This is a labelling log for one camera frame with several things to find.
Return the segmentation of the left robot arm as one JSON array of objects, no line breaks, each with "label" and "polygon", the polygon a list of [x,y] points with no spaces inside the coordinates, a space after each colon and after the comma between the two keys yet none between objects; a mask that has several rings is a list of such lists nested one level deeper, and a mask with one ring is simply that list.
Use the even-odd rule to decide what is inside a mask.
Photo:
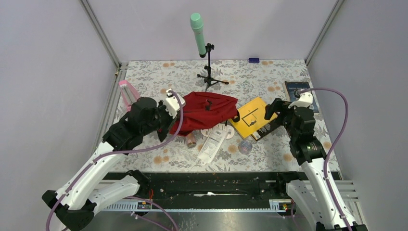
[{"label": "left robot arm", "polygon": [[137,153],[135,147],[144,136],[157,132],[160,147],[168,144],[167,134],[176,119],[183,114],[185,100],[171,95],[160,102],[140,97],[117,123],[103,135],[94,154],[84,166],[60,189],[47,190],[42,200],[51,209],[46,223],[50,229],[52,216],[56,216],[65,230],[84,229],[106,207],[117,201],[136,196],[145,197],[150,180],[139,170],[132,170],[119,181],[96,189],[108,172],[128,154]]}]

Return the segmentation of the red backpack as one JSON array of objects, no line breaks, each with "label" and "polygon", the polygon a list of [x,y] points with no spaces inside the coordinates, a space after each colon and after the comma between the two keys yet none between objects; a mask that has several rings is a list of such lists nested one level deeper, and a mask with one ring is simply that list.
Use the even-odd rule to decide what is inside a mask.
[{"label": "red backpack", "polygon": [[183,97],[183,122],[179,136],[187,136],[194,130],[213,128],[219,123],[231,119],[240,121],[236,107],[238,99],[212,92],[191,92]]}]

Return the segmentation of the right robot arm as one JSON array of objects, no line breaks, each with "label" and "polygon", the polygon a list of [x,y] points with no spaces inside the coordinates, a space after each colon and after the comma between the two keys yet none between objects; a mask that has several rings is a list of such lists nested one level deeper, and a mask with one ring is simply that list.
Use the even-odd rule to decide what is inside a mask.
[{"label": "right robot arm", "polygon": [[282,198],[290,197],[303,212],[313,231],[366,231],[364,224],[358,224],[332,178],[327,166],[328,155],[314,135],[314,112],[308,106],[276,98],[266,106],[265,118],[277,114],[274,122],[287,131],[292,156],[302,168],[312,187],[306,184],[296,172],[285,173],[276,185],[276,192]]}]

